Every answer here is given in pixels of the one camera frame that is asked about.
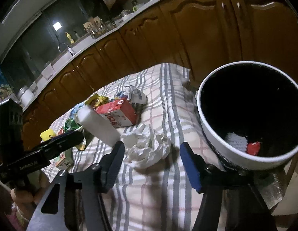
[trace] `white canister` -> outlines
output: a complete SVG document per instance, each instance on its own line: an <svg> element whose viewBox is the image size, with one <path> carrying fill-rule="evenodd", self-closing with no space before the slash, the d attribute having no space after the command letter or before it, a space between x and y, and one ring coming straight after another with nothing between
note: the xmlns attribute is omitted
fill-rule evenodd
<svg viewBox="0 0 298 231"><path fill-rule="evenodd" d="M18 92L18 98L22 103L23 107L25 107L34 98L34 95L27 86L24 86Z"/></svg>
<svg viewBox="0 0 298 231"><path fill-rule="evenodd" d="M88 105L82 106L78 111L77 122L109 146L114 146L117 141L120 141L120 133L110 124L110 121L105 120Z"/></svg>

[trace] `window glass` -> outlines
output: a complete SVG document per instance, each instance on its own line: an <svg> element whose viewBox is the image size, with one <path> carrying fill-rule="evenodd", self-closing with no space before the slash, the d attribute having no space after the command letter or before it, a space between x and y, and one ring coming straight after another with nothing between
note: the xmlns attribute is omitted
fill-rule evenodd
<svg viewBox="0 0 298 231"><path fill-rule="evenodd" d="M101 0L57 0L19 37L0 65L15 94L41 75L60 51L85 36L89 17L109 20L109 10Z"/></svg>

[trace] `finger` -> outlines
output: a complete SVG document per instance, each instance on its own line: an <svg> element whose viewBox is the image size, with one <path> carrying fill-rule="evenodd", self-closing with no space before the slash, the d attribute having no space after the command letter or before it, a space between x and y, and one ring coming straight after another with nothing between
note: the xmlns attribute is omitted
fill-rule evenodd
<svg viewBox="0 0 298 231"><path fill-rule="evenodd" d="M12 200L16 203L29 203L33 201L33 196L30 192L25 190L18 190L18 189L12 189L11 192Z"/></svg>
<svg viewBox="0 0 298 231"><path fill-rule="evenodd" d="M47 188L40 188L40 189L37 191L37 193L36 193L36 194L34 195L34 197L33 197L33 202L34 202L35 204L39 204L39 203L40 203L40 201L41 201L43 195L45 194L46 190L47 190Z"/></svg>
<svg viewBox="0 0 298 231"><path fill-rule="evenodd" d="M48 188L50 185L49 179L43 171L40 173L39 184L42 188Z"/></svg>

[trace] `trash bin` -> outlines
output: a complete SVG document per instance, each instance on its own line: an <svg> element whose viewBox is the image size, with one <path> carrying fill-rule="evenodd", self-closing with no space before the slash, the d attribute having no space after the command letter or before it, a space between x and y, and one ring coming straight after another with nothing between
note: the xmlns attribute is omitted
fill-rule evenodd
<svg viewBox="0 0 298 231"><path fill-rule="evenodd" d="M219 67L199 87L197 106L208 141L233 167L271 169L298 152L298 85L273 66L239 61ZM259 142L258 155L226 143L228 133Z"/></svg>

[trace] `red carton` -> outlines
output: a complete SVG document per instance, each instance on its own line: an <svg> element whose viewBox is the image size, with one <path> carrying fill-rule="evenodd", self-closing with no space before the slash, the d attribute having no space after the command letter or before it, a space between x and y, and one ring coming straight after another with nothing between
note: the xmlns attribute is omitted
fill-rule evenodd
<svg viewBox="0 0 298 231"><path fill-rule="evenodd" d="M95 109L95 112L109 120L114 128L136 123L137 114L126 98L101 105Z"/></svg>

